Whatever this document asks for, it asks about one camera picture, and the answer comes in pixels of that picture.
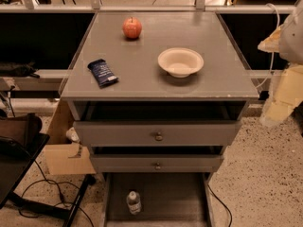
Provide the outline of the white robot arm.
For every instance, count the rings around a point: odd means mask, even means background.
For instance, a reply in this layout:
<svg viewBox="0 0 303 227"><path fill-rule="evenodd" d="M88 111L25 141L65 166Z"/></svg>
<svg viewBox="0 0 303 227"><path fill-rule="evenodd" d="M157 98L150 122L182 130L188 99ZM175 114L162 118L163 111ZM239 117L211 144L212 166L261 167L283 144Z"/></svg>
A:
<svg viewBox="0 0 303 227"><path fill-rule="evenodd" d="M277 8L270 7L276 12L276 29L258 44L258 50L278 54L287 64L278 78L271 79L260 117L266 127L281 124L303 103L303 7L293 9L283 23Z"/></svg>

